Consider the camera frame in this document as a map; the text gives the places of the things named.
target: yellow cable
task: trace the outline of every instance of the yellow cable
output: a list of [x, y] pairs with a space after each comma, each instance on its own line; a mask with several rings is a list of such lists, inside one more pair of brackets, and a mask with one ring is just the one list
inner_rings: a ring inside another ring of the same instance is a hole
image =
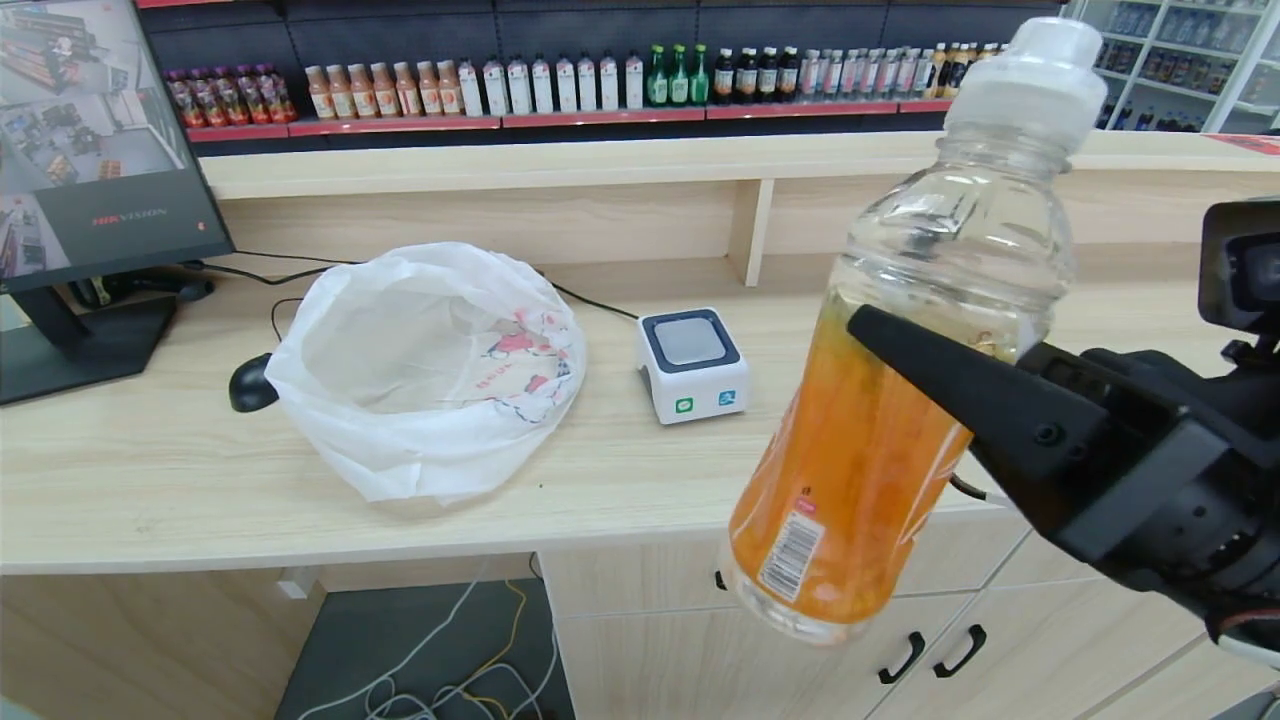
[[498, 712], [502, 712], [502, 720], [511, 720], [511, 716], [507, 715], [507, 707], [503, 706], [497, 700], [493, 700], [492, 697], [477, 697], [477, 696], [474, 696], [474, 694], [467, 694], [466, 692], [462, 693], [462, 697], [465, 697], [465, 698], [467, 698], [470, 701], [488, 702], [489, 705], [497, 706], [498, 707]]
[[[520, 616], [525, 611], [525, 602], [529, 601], [529, 597], [525, 593], [520, 592], [520, 588], [517, 588], [516, 585], [511, 584], [511, 580], [503, 580], [503, 583], [507, 584], [507, 589], [509, 589], [511, 592], [513, 592], [513, 593], [516, 593], [516, 594], [520, 596], [520, 605], [516, 607], [516, 618], [511, 621], [511, 639], [507, 641], [507, 647], [504, 647], [500, 651], [498, 651], [498, 655], [494, 655], [493, 657], [489, 659], [488, 662], [485, 662], [479, 669], [476, 669], [476, 671], [472, 673], [471, 676], [467, 678], [467, 680], [470, 680], [471, 678], [475, 678], [480, 673], [484, 673], [490, 666], [493, 666], [494, 662], [498, 662], [499, 660], [502, 660], [502, 656], [507, 655], [507, 652], [511, 651], [511, 646], [516, 644], [516, 633], [520, 630]], [[494, 705], [494, 706], [498, 707], [499, 712], [502, 712], [502, 720], [511, 720], [511, 716], [507, 714], [506, 706], [503, 706], [497, 700], [494, 700], [492, 697], [474, 697], [474, 696], [470, 696], [470, 694], [467, 694], [465, 692], [462, 693], [462, 696], [466, 697], [467, 700], [474, 700], [474, 701], [477, 701], [477, 702], [492, 703], [492, 705]]]

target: bottle cap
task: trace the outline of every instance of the bottle cap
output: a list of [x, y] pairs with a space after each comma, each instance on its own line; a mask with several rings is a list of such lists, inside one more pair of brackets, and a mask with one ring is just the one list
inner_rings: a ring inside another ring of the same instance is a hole
[[1093, 129], [1107, 83], [1093, 73], [1102, 36], [1065, 18], [1023, 23], [1007, 53], [975, 63], [942, 123], [1019, 128], [1073, 154]]

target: barcode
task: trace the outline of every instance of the barcode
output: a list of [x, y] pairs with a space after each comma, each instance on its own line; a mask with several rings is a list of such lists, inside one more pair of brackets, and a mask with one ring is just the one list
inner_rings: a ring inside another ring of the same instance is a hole
[[794, 602], [800, 594], [800, 584], [809, 570], [809, 561], [822, 539], [823, 528], [818, 523], [792, 511], [778, 533], [769, 557], [760, 570], [760, 584]]

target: cabinet handle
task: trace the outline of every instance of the cabinet handle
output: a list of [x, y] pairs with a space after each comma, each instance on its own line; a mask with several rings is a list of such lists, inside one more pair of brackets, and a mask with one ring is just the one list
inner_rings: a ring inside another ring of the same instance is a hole
[[945, 664], [938, 662], [933, 666], [933, 674], [938, 678], [950, 678], [960, 671], [961, 667], [973, 660], [974, 655], [982, 650], [982, 646], [987, 644], [987, 630], [982, 629], [982, 625], [969, 625], [969, 637], [973, 639], [973, 644], [969, 646], [969, 652], [964, 653], [960, 662], [956, 662], [955, 667], [947, 667]]
[[915, 661], [924, 655], [924, 635], [919, 632], [911, 630], [911, 634], [906, 635], [906, 642], [911, 643], [911, 655], [906, 659], [906, 662], [897, 669], [897, 673], [890, 673], [888, 667], [881, 667], [879, 678], [882, 685], [892, 685], [893, 683], [901, 680], [902, 675], [906, 675], [906, 671], [911, 669], [911, 665], [915, 665]]

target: hikvision logo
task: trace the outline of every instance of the hikvision logo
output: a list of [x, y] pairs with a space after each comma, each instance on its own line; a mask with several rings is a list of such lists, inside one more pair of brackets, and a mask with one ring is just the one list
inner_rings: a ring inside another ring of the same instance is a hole
[[129, 220], [142, 220], [145, 218], [157, 218], [160, 215], [168, 215], [169, 210], [159, 208], [155, 210], [136, 210], [133, 213], [122, 213], [119, 215], [102, 215], [100, 218], [93, 218], [95, 225], [113, 225], [115, 223], [127, 223]]

